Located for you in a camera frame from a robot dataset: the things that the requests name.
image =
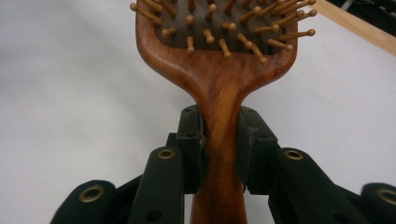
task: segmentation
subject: white table surface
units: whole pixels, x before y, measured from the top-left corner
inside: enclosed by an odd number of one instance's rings
[[[48,223],[79,184],[140,175],[194,104],[140,58],[129,4],[0,3],[0,223]],[[395,57],[320,15],[309,28],[289,73],[244,105],[336,184],[396,185]],[[247,212],[273,223],[265,196]]]

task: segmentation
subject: hairbrush handle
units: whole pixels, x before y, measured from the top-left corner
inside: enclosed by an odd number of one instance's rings
[[[296,13],[298,1],[285,16],[271,14],[289,8],[279,9],[283,0],[259,1],[259,6],[248,0],[155,2],[163,12],[141,0],[131,6],[140,12],[137,48],[151,68],[192,96],[205,125],[209,161],[191,223],[247,223],[243,186],[233,168],[240,105],[291,68],[297,39],[279,37],[298,34],[297,21],[307,16]]]

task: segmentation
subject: hairbrush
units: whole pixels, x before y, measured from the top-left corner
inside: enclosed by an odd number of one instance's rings
[[[138,0],[136,45],[144,61],[195,100],[204,121],[205,179],[191,223],[247,223],[234,168],[237,119],[252,91],[282,77],[297,55],[300,8],[315,0]]]

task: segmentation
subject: wooden bristle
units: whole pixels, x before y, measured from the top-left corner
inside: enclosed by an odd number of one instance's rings
[[[251,49],[253,47],[253,43],[251,43],[251,41],[248,41],[247,38],[241,33],[239,33],[236,36],[236,39],[238,39],[240,42],[242,42],[245,45],[245,48],[247,48],[247,49]]]
[[[309,11],[309,13],[304,13],[299,9],[313,5],[317,0],[271,0],[271,2],[267,2],[267,0],[239,0],[237,4],[240,5],[238,6],[235,5],[237,0],[221,0],[224,2],[205,0],[207,4],[205,2],[196,2],[197,0],[183,0],[186,1],[183,3],[177,0],[141,1],[147,5],[144,7],[144,9],[147,8],[147,11],[139,8],[137,4],[131,4],[131,10],[150,19],[156,26],[163,26],[165,22],[170,22],[165,24],[166,28],[157,29],[156,31],[161,42],[165,45],[185,48],[184,43],[187,42],[187,52],[189,54],[192,54],[195,48],[221,50],[226,58],[231,57],[232,53],[230,50],[243,53],[250,51],[250,53],[254,53],[257,56],[257,60],[260,63],[267,61],[266,54],[276,54],[282,49],[292,51],[293,45],[290,43],[295,42],[294,40],[290,41],[291,39],[314,35],[315,30],[313,29],[297,32],[296,27],[289,28],[287,26],[318,14],[314,9]],[[223,12],[217,12],[218,7],[224,7],[222,8]],[[186,23],[184,25],[181,24],[181,26],[184,27],[175,26],[175,24],[183,23],[184,19],[184,16],[177,18],[177,10],[187,10],[187,14],[184,14],[186,12],[183,11],[183,15],[186,15]],[[238,17],[239,24],[235,24],[235,19],[238,19]],[[216,30],[219,25],[221,27],[220,31]],[[251,32],[252,28],[254,29],[254,34],[246,33]],[[239,46],[232,44],[235,35]]]
[[[221,29],[223,31],[234,31],[234,30],[236,30],[236,24],[233,22],[224,22],[221,25]]]
[[[297,9],[299,9],[299,8],[306,7],[306,6],[308,6],[308,5],[314,5],[316,2],[317,2],[316,0],[305,0],[305,1],[303,1],[302,3],[300,3],[300,4],[297,4],[297,5],[288,7],[288,8],[286,8],[286,9],[280,11],[280,12],[279,12],[279,15],[286,15],[286,14],[288,14],[289,12],[292,12],[292,11],[297,10]]]
[[[241,18],[239,18],[239,22],[241,22],[241,24],[246,24],[248,21],[250,21],[250,19],[254,17],[254,15],[259,13],[261,10],[261,7],[254,7],[251,11],[241,16]]]
[[[195,0],[189,0],[189,11],[195,10]]]
[[[313,35],[315,35],[315,32],[316,31],[314,29],[310,29],[310,30],[305,31],[305,32],[280,35],[279,36],[279,40],[280,41],[284,41],[284,40],[293,39],[293,38],[302,37],[302,36],[307,36],[307,35],[313,36]]]
[[[271,14],[273,14],[275,16],[275,15],[279,14],[279,12],[285,10],[288,7],[293,6],[294,4],[296,4],[296,3],[300,2],[300,1],[301,0],[289,0],[289,2],[286,2],[282,6],[274,8],[274,10],[271,12]]]
[[[270,32],[270,31],[278,31],[279,30],[279,25],[274,24],[272,26],[262,26],[262,27],[257,27],[254,29],[254,34],[259,35],[262,33]]]
[[[137,4],[132,3],[130,5],[130,8],[132,11],[138,12],[141,15],[143,15],[144,17],[148,18],[149,20],[151,20],[152,22],[154,22],[155,25],[157,26],[163,26],[163,20],[161,20],[160,18],[148,13],[147,11],[141,9]]]
[[[230,58],[231,57],[231,52],[227,48],[227,43],[225,42],[225,39],[219,40],[219,45],[221,47],[221,50],[224,53],[224,57]]]
[[[285,18],[283,18],[283,19],[281,19],[279,21],[272,22],[271,25],[277,24],[277,25],[281,26],[282,24],[285,24],[285,23],[293,20],[294,18],[300,18],[303,15],[304,15],[304,12],[302,10],[299,10],[298,12],[296,12],[296,13],[294,13],[292,15],[289,15],[288,17],[285,17]]]
[[[169,37],[171,35],[176,35],[177,33],[177,29],[175,27],[170,27],[168,29],[163,29],[161,31],[161,34],[163,35],[163,37]]]
[[[253,45],[251,47],[251,50],[259,58],[260,63],[266,63],[267,62],[267,60],[264,58],[264,56],[262,56],[262,52],[259,50],[259,48],[256,45]]]
[[[204,30],[204,37],[206,38],[207,44],[215,43],[215,37],[213,37],[212,32],[209,29]]]
[[[155,3],[155,2],[153,2],[151,0],[142,0],[142,2],[144,2],[146,5],[148,5],[149,7],[151,7],[152,9],[154,9],[158,13],[163,11],[163,6],[161,6],[158,3]]]
[[[194,39],[192,36],[187,37],[187,52],[189,54],[193,53],[195,51],[194,49]]]
[[[285,4],[284,0],[277,0],[276,2],[274,2],[271,6],[266,7],[265,9],[261,10],[260,12],[256,13],[256,16],[259,19],[264,18],[268,13],[272,12],[276,7],[282,6],[283,4]]]
[[[251,3],[252,0],[244,0],[244,2],[242,3],[242,8],[246,8],[248,7],[248,5]]]
[[[169,14],[169,16],[172,19],[177,16],[177,11],[171,5],[169,5],[165,0],[159,0],[159,1],[162,3],[163,8],[165,8],[165,11]]]
[[[277,48],[280,48],[280,49],[285,49],[286,51],[291,51],[293,49],[293,45],[287,45],[287,44],[281,43],[279,41],[276,41],[274,39],[269,39],[267,41],[267,44],[277,47]]]
[[[213,13],[218,10],[218,7],[215,4],[211,4],[209,6],[209,11],[207,12],[205,19],[207,21],[211,21],[213,19]]]
[[[306,19],[306,18],[308,18],[308,17],[314,17],[314,16],[316,16],[317,14],[318,14],[318,12],[317,12],[315,9],[312,9],[312,10],[310,10],[308,13],[305,13],[302,17],[300,17],[300,18],[294,18],[293,20],[288,21],[288,22],[282,24],[280,27],[283,28],[283,27],[286,27],[286,26],[288,26],[288,25],[292,25],[292,24],[294,24],[294,23],[297,22],[297,21],[302,21],[302,20],[304,20],[304,19]]]
[[[194,16],[188,15],[186,17],[186,24],[187,24],[188,27],[191,28],[194,25]]]
[[[233,5],[235,5],[236,0],[229,0],[227,6],[224,8],[224,13],[228,14],[233,9]]]

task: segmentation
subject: metal ring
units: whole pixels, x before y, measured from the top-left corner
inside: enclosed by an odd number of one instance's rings
[[[158,152],[158,157],[163,160],[170,159],[175,156],[175,152],[172,149],[163,149]]]
[[[100,199],[105,194],[105,188],[102,185],[92,185],[84,189],[78,196],[83,203],[91,203]]]
[[[303,159],[303,154],[299,151],[296,150],[287,150],[285,151],[285,156],[289,159],[299,161]]]
[[[396,191],[391,190],[391,189],[378,189],[376,191],[376,194],[385,202],[396,205],[396,197],[395,198],[390,198],[387,196],[388,194],[396,196]]]

